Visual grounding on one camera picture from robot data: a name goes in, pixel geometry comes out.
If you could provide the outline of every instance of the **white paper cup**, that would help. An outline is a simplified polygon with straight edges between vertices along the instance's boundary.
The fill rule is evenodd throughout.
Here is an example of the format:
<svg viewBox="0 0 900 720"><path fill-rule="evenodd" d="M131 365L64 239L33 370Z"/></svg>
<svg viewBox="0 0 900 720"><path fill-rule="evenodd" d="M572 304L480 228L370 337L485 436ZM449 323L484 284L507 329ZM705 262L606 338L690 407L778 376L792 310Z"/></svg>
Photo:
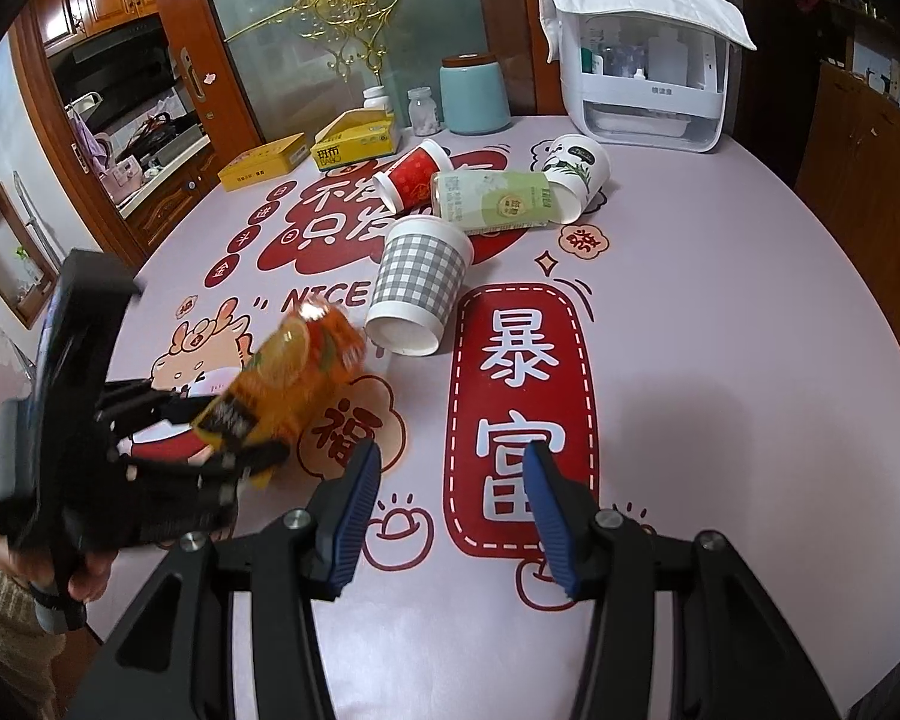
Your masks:
<svg viewBox="0 0 900 720"><path fill-rule="evenodd" d="M562 135L553 141L543 172L550 182L560 224L580 218L600 187L610 178L605 148L586 135Z"/></svg>
<svg viewBox="0 0 900 720"><path fill-rule="evenodd" d="M453 170L453 163L437 141L425 138L386 170L373 174L380 199L391 213L408 211L430 200L430 176Z"/></svg>
<svg viewBox="0 0 900 720"><path fill-rule="evenodd" d="M437 351L472 263L470 239L447 220L411 215L394 223L364 324L370 341L410 357Z"/></svg>

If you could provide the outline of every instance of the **orange juice bottle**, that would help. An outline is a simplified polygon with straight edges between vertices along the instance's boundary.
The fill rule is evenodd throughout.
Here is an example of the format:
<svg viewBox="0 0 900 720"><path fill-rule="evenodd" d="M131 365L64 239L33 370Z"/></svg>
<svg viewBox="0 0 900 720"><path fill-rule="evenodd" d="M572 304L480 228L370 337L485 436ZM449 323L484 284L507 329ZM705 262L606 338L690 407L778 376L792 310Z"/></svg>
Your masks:
<svg viewBox="0 0 900 720"><path fill-rule="evenodd" d="M305 298L191 423L216 450L270 439L293 446L339 386L360 375L365 342L337 306Z"/></svg>

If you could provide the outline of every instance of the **pink cloth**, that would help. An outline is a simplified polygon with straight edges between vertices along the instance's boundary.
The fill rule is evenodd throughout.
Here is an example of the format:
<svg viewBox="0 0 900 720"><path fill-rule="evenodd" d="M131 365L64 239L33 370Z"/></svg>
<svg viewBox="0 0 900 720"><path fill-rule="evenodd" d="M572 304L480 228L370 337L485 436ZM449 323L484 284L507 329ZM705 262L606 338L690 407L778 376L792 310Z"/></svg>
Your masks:
<svg viewBox="0 0 900 720"><path fill-rule="evenodd" d="M73 129L74 138L77 138L80 150L91 167L100 175L106 170L106 149L93 137L90 127L76 113L68 114L70 129Z"/></svg>

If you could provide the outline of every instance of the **yellow box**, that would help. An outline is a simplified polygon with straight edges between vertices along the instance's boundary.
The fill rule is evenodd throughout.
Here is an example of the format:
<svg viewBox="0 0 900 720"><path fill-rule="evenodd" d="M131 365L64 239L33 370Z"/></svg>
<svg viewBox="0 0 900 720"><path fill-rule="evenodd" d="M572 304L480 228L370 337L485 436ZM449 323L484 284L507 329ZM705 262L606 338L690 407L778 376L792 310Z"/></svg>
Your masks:
<svg viewBox="0 0 900 720"><path fill-rule="evenodd" d="M223 189L231 191L286 175L306 158L307 136L300 132L244 151L217 175L223 182Z"/></svg>
<svg viewBox="0 0 900 720"><path fill-rule="evenodd" d="M367 108L344 111L317 132L310 153L319 170L395 154L400 130L394 114Z"/></svg>

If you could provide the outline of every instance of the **pink tablecloth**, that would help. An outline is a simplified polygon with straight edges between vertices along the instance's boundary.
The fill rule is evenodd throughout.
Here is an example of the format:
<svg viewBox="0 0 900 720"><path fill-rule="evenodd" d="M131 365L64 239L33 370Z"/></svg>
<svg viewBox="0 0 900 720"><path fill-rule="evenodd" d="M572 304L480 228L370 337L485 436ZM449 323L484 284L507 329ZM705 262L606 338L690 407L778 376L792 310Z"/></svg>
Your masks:
<svg viewBox="0 0 900 720"><path fill-rule="evenodd" d="M541 117L437 141L458 166L533 170L572 129ZM599 208L477 240L439 354L372 347L367 377L301 442L300 462L242 498L238 533L338 474L348 437L373 430L384 449L366 559L316 609L338 717L567 716L590 609L567 608L549 581L497 452L528 431L561 443L602 505L672 536L725 532L840 709L900 657L900 351L887 322L826 230L734 141L703 155L607 150ZM372 170L322 176L308 161L214 189L142 270L111 374L221 386L306 290L360 319L391 223ZM515 321L506 332L500 316ZM138 449L186 440L158 431ZM160 555L120 557L90 611L103 635ZM246 717L246 604L237 615ZM666 715L668 673L653 716Z"/></svg>

